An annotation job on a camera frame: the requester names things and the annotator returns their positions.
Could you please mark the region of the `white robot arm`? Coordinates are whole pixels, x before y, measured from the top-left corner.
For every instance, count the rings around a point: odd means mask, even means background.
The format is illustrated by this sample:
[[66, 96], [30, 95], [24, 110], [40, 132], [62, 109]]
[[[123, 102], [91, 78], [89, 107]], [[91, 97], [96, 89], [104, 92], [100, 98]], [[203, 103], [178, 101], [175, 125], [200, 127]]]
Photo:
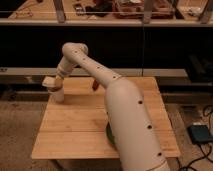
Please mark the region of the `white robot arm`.
[[81, 66], [105, 88], [105, 107], [123, 171], [170, 171], [139, 88], [88, 56], [81, 43], [66, 43], [57, 76]]

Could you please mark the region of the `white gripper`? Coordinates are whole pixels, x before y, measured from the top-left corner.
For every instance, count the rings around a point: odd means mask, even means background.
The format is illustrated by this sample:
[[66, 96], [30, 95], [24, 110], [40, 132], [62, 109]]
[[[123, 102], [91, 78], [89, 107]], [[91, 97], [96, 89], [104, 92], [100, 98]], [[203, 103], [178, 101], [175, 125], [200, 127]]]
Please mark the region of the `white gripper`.
[[67, 61], [66, 59], [62, 59], [60, 63], [57, 66], [57, 75], [55, 77], [55, 87], [56, 88], [61, 88], [63, 86], [63, 79], [68, 77], [74, 69], [74, 64]]

